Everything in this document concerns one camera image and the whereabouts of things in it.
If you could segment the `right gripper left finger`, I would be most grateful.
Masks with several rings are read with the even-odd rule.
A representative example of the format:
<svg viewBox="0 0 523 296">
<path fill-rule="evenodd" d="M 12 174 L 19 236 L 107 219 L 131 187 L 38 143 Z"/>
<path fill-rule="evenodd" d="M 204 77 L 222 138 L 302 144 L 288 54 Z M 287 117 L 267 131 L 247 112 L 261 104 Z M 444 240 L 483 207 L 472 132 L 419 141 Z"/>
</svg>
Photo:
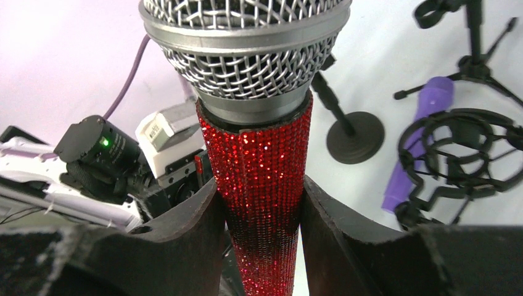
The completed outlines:
<svg viewBox="0 0 523 296">
<path fill-rule="evenodd" d="M 92 224 L 1 229 L 2 295 L 218 295 L 216 184 L 123 232 Z"/>
</svg>

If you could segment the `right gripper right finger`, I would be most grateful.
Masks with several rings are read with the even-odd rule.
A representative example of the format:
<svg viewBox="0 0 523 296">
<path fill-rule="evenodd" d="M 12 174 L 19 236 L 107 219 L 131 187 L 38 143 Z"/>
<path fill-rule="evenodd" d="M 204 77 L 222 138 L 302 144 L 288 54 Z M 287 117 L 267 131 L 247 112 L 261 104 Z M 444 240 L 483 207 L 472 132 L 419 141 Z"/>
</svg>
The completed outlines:
<svg viewBox="0 0 523 296">
<path fill-rule="evenodd" d="M 520 226 L 381 225 L 304 179 L 310 295 L 521 295 Z"/>
</svg>

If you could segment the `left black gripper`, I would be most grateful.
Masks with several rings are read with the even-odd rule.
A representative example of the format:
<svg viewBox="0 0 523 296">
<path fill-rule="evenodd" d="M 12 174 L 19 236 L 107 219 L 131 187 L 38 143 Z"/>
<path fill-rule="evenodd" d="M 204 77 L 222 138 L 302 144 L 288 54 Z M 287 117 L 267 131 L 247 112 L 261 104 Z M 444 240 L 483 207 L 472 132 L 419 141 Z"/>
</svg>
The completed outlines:
<svg viewBox="0 0 523 296">
<path fill-rule="evenodd" d="M 134 199 L 139 216 L 150 221 L 193 196 L 212 179 L 213 173 L 204 149 L 167 165 L 165 174 L 154 178 L 152 170 L 142 165 L 134 176 Z"/>
</svg>

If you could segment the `red glitter microphone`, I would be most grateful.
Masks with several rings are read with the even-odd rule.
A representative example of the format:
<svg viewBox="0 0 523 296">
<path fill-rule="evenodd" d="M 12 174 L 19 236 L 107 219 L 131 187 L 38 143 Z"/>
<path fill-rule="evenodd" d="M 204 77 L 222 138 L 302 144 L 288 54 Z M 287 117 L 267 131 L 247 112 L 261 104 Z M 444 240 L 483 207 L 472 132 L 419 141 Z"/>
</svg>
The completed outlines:
<svg viewBox="0 0 523 296">
<path fill-rule="evenodd" d="M 247 295 L 293 292 L 314 76 L 350 1 L 141 1 L 197 116 Z"/>
</svg>

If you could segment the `black tripod shock-mount stand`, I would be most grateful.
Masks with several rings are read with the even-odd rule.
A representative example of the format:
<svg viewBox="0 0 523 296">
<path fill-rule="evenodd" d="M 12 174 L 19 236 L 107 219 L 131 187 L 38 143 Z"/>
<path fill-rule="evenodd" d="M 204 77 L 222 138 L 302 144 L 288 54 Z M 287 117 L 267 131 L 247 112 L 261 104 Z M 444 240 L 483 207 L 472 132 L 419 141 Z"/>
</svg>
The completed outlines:
<svg viewBox="0 0 523 296">
<path fill-rule="evenodd" d="M 422 128 L 425 152 L 414 157 L 402 145 Z M 492 197 L 522 183 L 522 170 L 506 179 L 493 177 L 491 165 L 522 151 L 522 126 L 502 114 L 484 109 L 452 109 L 414 121 L 401 135 L 398 162 L 413 182 L 408 199 L 393 211 L 399 227 L 408 231 L 422 224 L 437 224 L 427 218 L 440 199 L 462 200 L 452 219 L 458 224 L 469 204 Z"/>
</svg>

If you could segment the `purple microphone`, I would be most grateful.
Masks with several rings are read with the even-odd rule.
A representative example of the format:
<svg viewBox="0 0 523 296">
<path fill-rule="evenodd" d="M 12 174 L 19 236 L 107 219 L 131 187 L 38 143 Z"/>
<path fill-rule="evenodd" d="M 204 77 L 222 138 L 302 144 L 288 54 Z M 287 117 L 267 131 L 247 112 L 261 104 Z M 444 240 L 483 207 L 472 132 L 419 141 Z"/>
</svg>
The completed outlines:
<svg viewBox="0 0 523 296">
<path fill-rule="evenodd" d="M 431 78 L 418 93 L 418 106 L 414 119 L 416 121 L 428 117 L 433 113 L 448 110 L 454 103 L 455 87 L 453 80 L 436 76 Z M 425 150 L 421 143 L 423 129 L 419 128 L 408 136 L 402 145 L 414 157 L 422 155 Z M 408 199 L 413 182 L 404 171 L 400 162 L 397 162 L 389 178 L 384 192 L 381 208 L 393 213 L 395 207 Z"/>
</svg>

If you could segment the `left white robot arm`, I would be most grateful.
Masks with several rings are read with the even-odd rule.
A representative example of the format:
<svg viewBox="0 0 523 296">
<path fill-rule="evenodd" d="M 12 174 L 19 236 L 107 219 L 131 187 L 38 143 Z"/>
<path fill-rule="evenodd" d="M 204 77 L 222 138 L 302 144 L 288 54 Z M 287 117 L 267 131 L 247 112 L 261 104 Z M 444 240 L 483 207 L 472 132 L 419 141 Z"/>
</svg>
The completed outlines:
<svg viewBox="0 0 523 296">
<path fill-rule="evenodd" d="M 130 231 L 190 198 L 211 175 L 196 115 L 153 113 L 137 138 L 91 115 L 56 146 L 9 126 L 1 133 L 1 223 L 51 212 Z"/>
</svg>

